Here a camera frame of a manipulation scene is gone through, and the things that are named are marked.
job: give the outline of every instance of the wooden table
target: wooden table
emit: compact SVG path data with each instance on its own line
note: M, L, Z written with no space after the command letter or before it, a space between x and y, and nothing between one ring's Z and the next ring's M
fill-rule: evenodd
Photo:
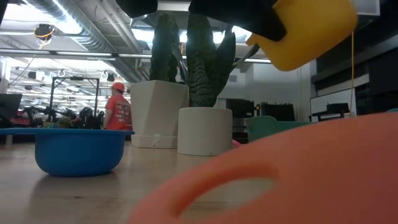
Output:
M0 220L7 224L126 223L134 206L151 190L208 159L169 149L137 149L127 142L123 159L112 173L60 178L37 167L33 144L0 148ZM271 184L258 179L226 184L202 195L183 216L203 218L236 208Z

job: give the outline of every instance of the orange hard hat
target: orange hard hat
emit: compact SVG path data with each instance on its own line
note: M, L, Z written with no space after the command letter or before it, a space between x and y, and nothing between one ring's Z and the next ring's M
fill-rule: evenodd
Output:
M115 83L112 85L112 89L124 91L123 83Z

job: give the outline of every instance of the snake plant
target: snake plant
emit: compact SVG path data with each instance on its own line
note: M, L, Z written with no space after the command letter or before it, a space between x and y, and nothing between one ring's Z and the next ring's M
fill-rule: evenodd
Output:
M244 58L235 62L236 37L232 28L231 25L226 27L224 39L216 49L207 17L199 14L189 15L187 81L190 106L213 107L232 70L259 50L259 46L255 45Z
M179 43L180 34L174 17L169 13L160 15L155 26L150 80L175 82L178 61L172 54L172 46L178 46Z
M155 27L150 79L175 82L177 67L180 67L181 78L189 86L190 106L213 107L232 70L259 50L259 46L254 45L246 56L235 62L236 37L232 28L227 25L224 39L216 48L207 17L190 14L187 68L178 47L180 37L175 19L169 13L162 14Z

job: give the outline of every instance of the orange plastic object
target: orange plastic object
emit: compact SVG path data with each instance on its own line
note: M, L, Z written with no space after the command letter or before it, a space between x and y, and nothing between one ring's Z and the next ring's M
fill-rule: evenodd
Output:
M357 15L349 0L278 0L274 5L287 30L280 42L253 34L271 62L289 71L316 59L354 30Z
M341 119L275 134L168 180L129 224L398 223L398 113ZM270 177L274 188L205 220L179 218L230 180Z

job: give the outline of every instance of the white pot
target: white pot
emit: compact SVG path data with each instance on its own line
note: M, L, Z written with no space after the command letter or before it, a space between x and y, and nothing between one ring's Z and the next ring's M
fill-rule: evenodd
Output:
M188 106L188 86L148 81L131 85L133 146L175 149L178 111Z
M178 114L181 154L216 156L232 148L232 111L222 108L184 108Z

